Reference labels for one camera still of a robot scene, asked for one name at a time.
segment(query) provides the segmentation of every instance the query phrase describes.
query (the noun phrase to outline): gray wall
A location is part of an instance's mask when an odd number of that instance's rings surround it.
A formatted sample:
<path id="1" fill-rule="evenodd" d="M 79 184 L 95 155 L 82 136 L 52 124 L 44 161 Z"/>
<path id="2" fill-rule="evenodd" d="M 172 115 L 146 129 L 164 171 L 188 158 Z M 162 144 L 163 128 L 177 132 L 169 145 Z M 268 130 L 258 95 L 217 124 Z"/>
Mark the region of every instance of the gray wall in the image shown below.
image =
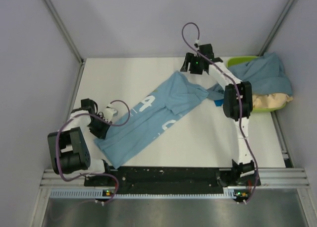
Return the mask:
<path id="1" fill-rule="evenodd" d="M 278 53 L 294 101 L 278 112 L 296 164 L 306 169 L 317 197 L 317 0 L 298 0 L 270 51 Z"/>
<path id="2" fill-rule="evenodd" d="M 194 21 L 217 55 L 256 55 L 287 0 L 52 0 L 83 57 L 184 56 Z M 193 43 L 194 27 L 185 34 Z"/>
<path id="3" fill-rule="evenodd" d="M 0 0 L 0 220 L 27 226 L 78 64 L 42 0 Z"/>

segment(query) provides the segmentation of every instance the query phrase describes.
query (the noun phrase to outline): white tabletop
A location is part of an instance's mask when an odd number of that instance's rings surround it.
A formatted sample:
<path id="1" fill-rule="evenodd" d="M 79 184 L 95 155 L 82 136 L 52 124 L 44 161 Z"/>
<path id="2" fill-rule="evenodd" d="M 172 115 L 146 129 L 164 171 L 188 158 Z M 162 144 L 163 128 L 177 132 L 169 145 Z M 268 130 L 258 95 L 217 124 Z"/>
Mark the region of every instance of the white tabletop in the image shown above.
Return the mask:
<path id="1" fill-rule="evenodd" d="M 89 58 L 74 108 L 80 107 L 80 100 L 85 98 L 96 101 L 100 111 L 116 99 L 133 108 L 179 70 L 183 61 L 183 57 Z M 205 88 L 215 83 L 206 73 L 186 73 L 186 76 Z M 126 113 L 124 105 L 118 103 L 114 107 L 119 110 L 118 118 Z M 224 116 L 222 108 L 205 99 L 125 166 L 231 167 L 237 148 L 235 132 L 233 122 Z M 88 129 L 84 136 L 92 158 L 106 159 Z M 270 113 L 252 113 L 249 138 L 260 168 L 285 167 Z"/>

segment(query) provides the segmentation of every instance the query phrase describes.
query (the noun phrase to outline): blue cloth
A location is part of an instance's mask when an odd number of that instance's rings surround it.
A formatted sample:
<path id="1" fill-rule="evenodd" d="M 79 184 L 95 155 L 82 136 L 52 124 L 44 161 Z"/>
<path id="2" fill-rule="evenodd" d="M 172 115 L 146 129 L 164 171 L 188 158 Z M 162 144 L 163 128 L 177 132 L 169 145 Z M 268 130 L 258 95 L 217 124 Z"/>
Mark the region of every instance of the blue cloth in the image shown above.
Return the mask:
<path id="1" fill-rule="evenodd" d="M 183 74 L 175 72 L 131 109 L 127 124 L 111 126 L 106 139 L 95 139 L 95 144 L 118 168 L 199 105 L 207 95 L 205 88 L 190 83 Z M 125 114 L 118 123 L 124 122 L 127 116 Z"/>
<path id="2" fill-rule="evenodd" d="M 265 53 L 262 57 L 250 62 L 241 63 L 228 68 L 233 75 L 242 81 L 249 81 L 252 94 L 268 95 L 285 93 L 293 95 L 291 83 L 284 74 L 284 66 L 276 53 Z M 223 99 L 224 91 L 219 84 L 207 89 L 211 100 Z"/>

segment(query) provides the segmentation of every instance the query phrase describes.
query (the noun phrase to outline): green basket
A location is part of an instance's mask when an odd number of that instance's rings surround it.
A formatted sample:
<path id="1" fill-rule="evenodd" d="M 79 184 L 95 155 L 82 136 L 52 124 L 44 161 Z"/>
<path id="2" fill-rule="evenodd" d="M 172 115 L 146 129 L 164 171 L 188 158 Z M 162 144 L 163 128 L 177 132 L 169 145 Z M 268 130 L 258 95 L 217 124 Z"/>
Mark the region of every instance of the green basket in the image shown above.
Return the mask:
<path id="1" fill-rule="evenodd" d="M 233 65 L 237 65 L 243 62 L 250 62 L 251 60 L 255 58 L 257 58 L 257 56 L 232 57 L 227 61 L 227 67 L 231 67 Z M 273 112 L 275 110 L 282 109 L 284 106 L 286 106 L 286 102 L 281 107 L 277 107 L 277 108 L 253 108 L 252 112 L 255 112 L 255 113 Z"/>

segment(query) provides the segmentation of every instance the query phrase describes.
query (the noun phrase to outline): beige cloth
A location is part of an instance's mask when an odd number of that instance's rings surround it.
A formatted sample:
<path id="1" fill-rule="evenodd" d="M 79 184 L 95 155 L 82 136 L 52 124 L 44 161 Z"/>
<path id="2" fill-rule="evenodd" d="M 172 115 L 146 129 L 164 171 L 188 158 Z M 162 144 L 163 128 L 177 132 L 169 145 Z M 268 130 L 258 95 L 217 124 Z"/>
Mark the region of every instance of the beige cloth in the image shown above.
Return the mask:
<path id="1" fill-rule="evenodd" d="M 292 101 L 293 97 L 284 93 L 273 93 L 270 95 L 252 95 L 252 100 L 253 108 L 278 108 L 286 102 Z"/>

